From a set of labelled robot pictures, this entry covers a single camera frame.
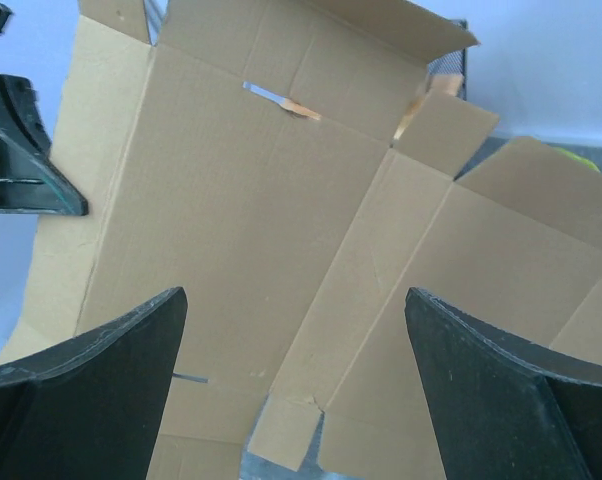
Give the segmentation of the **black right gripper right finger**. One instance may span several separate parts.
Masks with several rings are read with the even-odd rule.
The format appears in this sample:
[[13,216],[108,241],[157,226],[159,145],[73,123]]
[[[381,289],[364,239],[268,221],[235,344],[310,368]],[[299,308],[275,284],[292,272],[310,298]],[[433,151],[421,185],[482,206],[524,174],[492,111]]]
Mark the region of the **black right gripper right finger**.
[[414,352],[449,479],[602,479],[602,366],[412,287]]

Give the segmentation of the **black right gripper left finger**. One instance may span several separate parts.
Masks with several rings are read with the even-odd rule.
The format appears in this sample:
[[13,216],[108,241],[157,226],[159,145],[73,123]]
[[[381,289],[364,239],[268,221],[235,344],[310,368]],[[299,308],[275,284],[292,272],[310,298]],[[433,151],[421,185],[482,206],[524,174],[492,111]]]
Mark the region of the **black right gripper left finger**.
[[187,307],[170,288],[0,365],[0,479],[145,478]]

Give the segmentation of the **brown cardboard box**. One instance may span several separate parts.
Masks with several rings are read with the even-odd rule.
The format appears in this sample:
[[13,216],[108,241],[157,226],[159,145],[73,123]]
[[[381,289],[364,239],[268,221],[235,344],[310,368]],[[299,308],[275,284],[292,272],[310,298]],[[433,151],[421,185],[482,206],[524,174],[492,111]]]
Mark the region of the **brown cardboard box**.
[[84,218],[43,216],[5,363],[181,286],[151,475],[243,449],[363,479],[448,479],[422,287],[602,366],[602,174],[429,85],[476,37],[407,1],[83,1],[51,157]]

